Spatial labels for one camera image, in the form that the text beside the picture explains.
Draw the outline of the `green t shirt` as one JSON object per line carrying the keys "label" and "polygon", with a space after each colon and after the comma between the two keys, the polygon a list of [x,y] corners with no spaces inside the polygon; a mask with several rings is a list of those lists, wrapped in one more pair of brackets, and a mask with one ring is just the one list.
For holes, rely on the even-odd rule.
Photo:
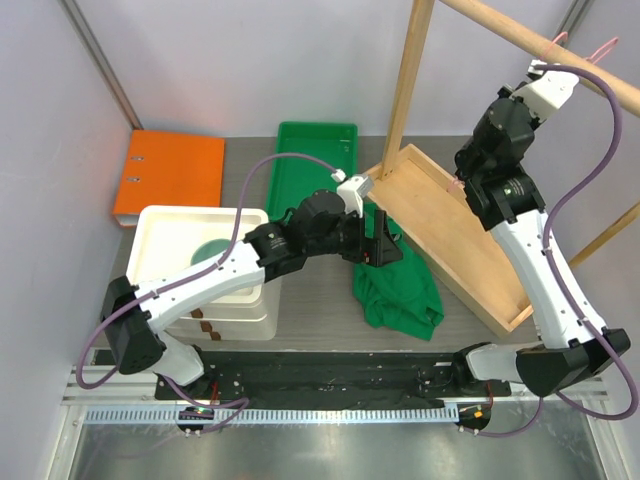
{"label": "green t shirt", "polygon": [[353,295],[366,322],[429,341],[444,319],[441,296],[424,259],[406,242],[403,230],[389,222],[403,258],[384,267],[354,267]]}

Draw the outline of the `pink wire hanger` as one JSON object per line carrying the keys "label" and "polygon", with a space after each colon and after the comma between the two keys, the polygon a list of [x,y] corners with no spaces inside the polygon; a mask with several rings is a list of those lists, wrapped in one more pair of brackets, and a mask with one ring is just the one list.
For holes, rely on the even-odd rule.
{"label": "pink wire hanger", "polygon": [[[560,34],[558,34],[554,40],[552,41],[553,45],[556,45],[560,40],[567,40],[568,39],[568,33],[566,31],[561,32]],[[619,37],[618,36],[614,36],[611,39],[609,39],[607,42],[605,42],[604,44],[602,44],[598,49],[596,49],[593,53],[591,53],[589,56],[585,57],[585,60],[589,63],[592,64],[597,64],[600,60],[602,60],[617,44],[619,43]],[[446,191],[447,192],[451,192],[452,190],[456,189],[456,188],[460,188],[462,189],[464,187],[464,182],[461,181],[459,178],[454,177],[453,180],[449,183],[449,185],[446,187]]]}

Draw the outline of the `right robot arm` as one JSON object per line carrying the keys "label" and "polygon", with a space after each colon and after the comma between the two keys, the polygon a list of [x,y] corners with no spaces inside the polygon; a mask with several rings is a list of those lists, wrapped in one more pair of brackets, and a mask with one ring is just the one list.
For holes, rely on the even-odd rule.
{"label": "right robot arm", "polygon": [[520,164],[538,125],[522,100],[500,97],[455,156],[466,202],[514,268],[540,339],[468,349],[451,371],[465,395],[507,380],[547,397],[602,373],[631,346],[626,331],[609,328],[586,299],[555,239],[543,237],[545,203]]}

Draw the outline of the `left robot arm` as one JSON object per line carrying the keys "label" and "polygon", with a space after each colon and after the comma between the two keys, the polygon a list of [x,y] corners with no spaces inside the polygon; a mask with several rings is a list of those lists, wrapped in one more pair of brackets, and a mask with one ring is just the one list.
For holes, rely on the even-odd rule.
{"label": "left robot arm", "polygon": [[101,325],[116,372],[151,371],[190,398],[205,397],[212,389],[212,373],[199,350],[169,336],[167,328],[206,303],[297,272],[309,258],[323,255],[375,268],[403,258],[385,211],[375,210],[373,232],[368,234],[362,208],[319,190],[281,219],[246,233],[224,253],[177,274],[140,284],[125,276],[112,280]]}

